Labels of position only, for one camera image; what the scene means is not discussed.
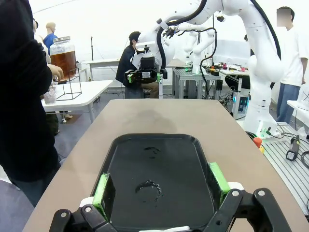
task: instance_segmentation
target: metal workbench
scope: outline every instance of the metal workbench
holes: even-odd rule
[[[210,91],[210,86],[213,87],[214,99],[219,100],[220,91],[217,90],[217,81],[221,80],[220,76],[214,76],[209,73],[204,74],[207,81],[207,86]],[[186,72],[185,68],[173,68],[173,95],[176,98],[183,98],[183,86],[186,81],[186,90],[190,99],[195,98],[197,90],[197,99],[202,99],[204,79],[202,74],[192,74],[191,71]]]
[[[280,132],[297,134],[287,123],[279,123],[278,130]],[[264,155],[287,185],[304,214],[309,215],[306,206],[309,199],[309,169],[300,160],[301,154],[309,151],[309,145],[300,141],[299,154],[296,160],[289,161],[286,159],[286,153],[289,150],[290,141],[291,138],[289,137],[284,137],[283,139],[272,138],[263,141]],[[308,156],[305,157],[305,160],[309,163]]]

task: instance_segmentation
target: red object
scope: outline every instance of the red object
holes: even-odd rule
[[[254,138],[253,142],[255,143],[255,145],[260,148],[261,144],[262,144],[262,140],[260,138]]]

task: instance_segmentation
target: person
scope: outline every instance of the person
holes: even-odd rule
[[[34,40],[28,0],[0,1],[0,43],[0,165],[35,207],[60,167],[40,95],[63,71]]]
[[[150,91],[150,98],[159,98],[159,84],[152,82],[148,84],[130,84],[125,78],[125,72],[128,70],[136,70],[136,67],[131,63],[131,59],[135,54],[136,43],[139,39],[140,32],[132,32],[129,36],[130,45],[125,48],[119,60],[116,80],[121,82],[125,87],[129,88],[143,88]]]
[[[247,35],[245,35],[244,40],[245,40],[246,42],[249,42],[249,40],[248,40],[248,36],[247,36]],[[255,54],[254,54],[253,50],[252,50],[252,49],[250,49],[250,56],[253,56],[253,55],[255,55]]]
[[[46,55],[46,62],[48,64],[51,64],[50,56],[48,54],[48,49],[45,46],[45,44],[43,43],[42,37],[40,35],[36,34],[36,30],[37,30],[38,27],[39,27],[39,23],[35,19],[33,19],[34,39],[38,43],[41,43],[41,45],[43,47],[43,51],[45,52],[45,55]],[[57,135],[57,134],[60,133],[60,130],[59,130],[59,120],[58,120],[58,117],[57,117],[55,112],[49,112],[48,114],[46,114],[46,121],[47,121],[47,124],[48,124],[51,132],[54,135]]]
[[[290,7],[277,10],[277,26],[286,27],[285,45],[282,62],[284,75],[280,83],[277,105],[277,122],[290,123],[293,108],[288,106],[288,100],[296,101],[302,84],[305,84],[305,72],[309,58],[308,36],[303,29],[294,27],[295,12]]]
[[[50,46],[54,44],[54,39],[58,38],[55,35],[56,24],[55,23],[47,23],[47,36],[44,38],[43,42],[45,46],[48,48],[48,54],[50,55]]]

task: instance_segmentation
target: wall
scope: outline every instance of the wall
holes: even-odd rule
[[[304,0],[257,0],[268,15],[279,40],[282,41],[283,28],[276,27],[276,9],[287,5],[296,12],[295,24],[301,24],[309,8],[308,1]],[[55,34],[58,37],[71,36],[76,46],[76,57],[80,62],[91,60],[90,37],[93,36],[94,59],[119,58],[123,49],[128,45],[128,35],[135,30],[147,30],[155,25],[158,18],[167,16],[174,10],[181,9],[190,0],[29,0],[33,16],[39,22],[37,34],[46,36],[45,24],[56,23]],[[243,41],[246,34],[242,20],[238,16],[227,16],[223,23],[215,20],[218,39]],[[187,34],[176,36],[174,42],[177,46],[176,58],[185,57],[182,47]],[[211,54],[211,48],[206,50],[206,55]],[[95,69],[95,80],[114,79],[116,68]],[[306,79],[309,83],[309,72]],[[278,84],[275,85],[272,98],[278,99]]]

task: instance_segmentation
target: black jacket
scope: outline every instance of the black jacket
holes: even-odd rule
[[[120,81],[124,86],[135,88],[137,84],[130,84],[125,78],[125,72],[128,70],[136,70],[136,67],[131,63],[131,58],[134,56],[135,50],[129,45],[125,48],[122,56],[119,60],[118,70],[116,74],[116,80]]]
[[[40,100],[52,74],[28,0],[0,1],[0,44],[0,165],[13,179],[35,181],[57,166],[57,151]]]

